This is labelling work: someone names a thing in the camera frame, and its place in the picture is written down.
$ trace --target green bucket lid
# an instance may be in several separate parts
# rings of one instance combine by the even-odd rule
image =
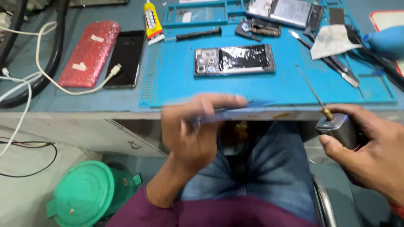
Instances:
[[[60,179],[46,205],[47,217],[54,217],[61,227],[92,226],[107,211],[113,194],[109,167],[98,161],[81,162]]]

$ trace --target drawer handle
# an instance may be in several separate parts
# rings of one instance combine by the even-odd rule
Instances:
[[[133,141],[128,141],[130,144],[130,147],[137,150],[139,148],[141,148],[142,146],[136,145],[136,143],[134,143]]]

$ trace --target hand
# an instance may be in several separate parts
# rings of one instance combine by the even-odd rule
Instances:
[[[327,108],[350,115],[370,141],[355,152],[335,138],[321,135],[326,154],[362,184],[404,207],[404,126],[379,118],[358,105],[334,104]]]
[[[201,115],[214,115],[215,109],[246,105],[247,100],[240,96],[201,94],[186,104],[164,107],[161,115],[163,143],[171,151],[175,165],[195,175],[216,156],[220,123],[203,124],[193,129],[187,121]]]

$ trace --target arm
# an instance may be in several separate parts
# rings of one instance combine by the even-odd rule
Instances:
[[[367,188],[386,197],[393,211],[403,219],[404,126],[379,118],[358,105],[335,104],[328,107],[332,112],[350,115],[369,142],[355,152],[343,147],[335,138],[321,135],[320,142],[326,154]]]
[[[216,156],[219,123],[193,128],[187,120],[214,114],[214,109],[241,108],[247,100],[234,95],[202,94],[183,105],[164,107],[162,139],[171,151],[154,178],[108,222],[107,227],[177,226],[171,204],[185,184]]]

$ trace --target green bucket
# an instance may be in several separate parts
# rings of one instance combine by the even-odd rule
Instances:
[[[90,227],[117,212],[140,183],[139,175],[133,177],[99,161],[81,162],[60,179],[46,204],[46,216],[61,227]]]

